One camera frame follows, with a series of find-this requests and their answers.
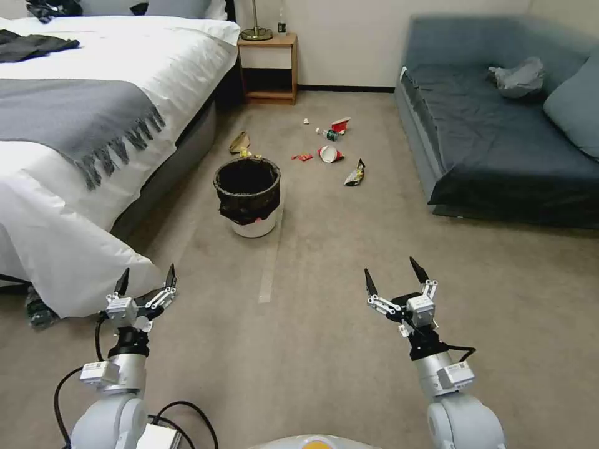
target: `white wall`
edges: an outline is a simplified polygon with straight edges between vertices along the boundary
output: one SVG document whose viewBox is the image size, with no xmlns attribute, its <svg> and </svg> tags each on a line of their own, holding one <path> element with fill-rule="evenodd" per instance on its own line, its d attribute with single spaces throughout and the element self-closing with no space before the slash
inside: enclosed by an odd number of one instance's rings
<svg viewBox="0 0 599 449">
<path fill-rule="evenodd" d="M 256 0 L 259 25 L 276 29 L 280 1 Z M 298 33 L 299 83 L 356 86 L 395 86 L 411 14 L 524 13 L 530 4 L 530 0 L 283 2 L 288 30 Z M 251 0 L 235 3 L 239 24 L 252 26 Z"/>
<path fill-rule="evenodd" d="M 0 17 L 5 19 L 27 17 L 25 0 L 0 0 Z"/>
<path fill-rule="evenodd" d="M 532 0 L 530 13 L 599 36 L 599 0 Z"/>
</svg>

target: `lamp base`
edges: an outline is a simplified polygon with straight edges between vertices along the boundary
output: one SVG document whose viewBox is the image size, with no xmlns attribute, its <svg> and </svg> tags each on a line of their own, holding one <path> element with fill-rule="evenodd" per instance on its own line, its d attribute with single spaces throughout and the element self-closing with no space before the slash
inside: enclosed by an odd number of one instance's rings
<svg viewBox="0 0 599 449">
<path fill-rule="evenodd" d="M 256 33 L 255 28 L 248 28 L 241 32 L 241 38 L 246 41 L 267 41 L 273 38 L 273 31 L 266 28 L 258 28 Z"/>
</svg>

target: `trash can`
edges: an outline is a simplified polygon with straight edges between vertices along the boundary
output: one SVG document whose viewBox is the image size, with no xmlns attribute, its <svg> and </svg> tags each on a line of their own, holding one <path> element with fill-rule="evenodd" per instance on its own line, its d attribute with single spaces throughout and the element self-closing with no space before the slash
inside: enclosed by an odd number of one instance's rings
<svg viewBox="0 0 599 449">
<path fill-rule="evenodd" d="M 281 200 L 281 170 L 266 158 L 237 158 L 222 165 L 214 176 L 219 212 L 244 237 L 262 237 L 276 224 Z"/>
</svg>

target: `yellow label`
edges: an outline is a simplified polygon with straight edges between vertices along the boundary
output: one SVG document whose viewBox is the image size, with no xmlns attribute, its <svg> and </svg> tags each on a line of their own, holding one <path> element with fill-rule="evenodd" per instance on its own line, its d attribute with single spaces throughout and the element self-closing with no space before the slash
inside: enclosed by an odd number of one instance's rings
<svg viewBox="0 0 599 449">
<path fill-rule="evenodd" d="M 302 449 L 332 449 L 327 443 L 322 441 L 309 442 Z"/>
</svg>

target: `white bedsheet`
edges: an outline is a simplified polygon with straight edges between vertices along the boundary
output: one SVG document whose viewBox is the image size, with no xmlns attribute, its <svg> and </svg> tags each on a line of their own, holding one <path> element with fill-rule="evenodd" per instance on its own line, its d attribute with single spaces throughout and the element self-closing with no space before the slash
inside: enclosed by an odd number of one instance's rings
<svg viewBox="0 0 599 449">
<path fill-rule="evenodd" d="M 164 274 L 108 230 L 233 67 L 239 27 L 179 17 L 68 17 L 47 25 L 34 18 L 0 19 L 0 29 L 81 43 L 79 49 L 0 64 L 0 79 L 128 81 L 148 95 L 167 123 L 145 151 L 128 147 L 129 164 L 103 176 L 92 192 L 54 150 L 0 142 L 0 273 L 33 282 L 61 317 L 103 308 L 126 267 L 128 294 L 157 287 Z"/>
</svg>

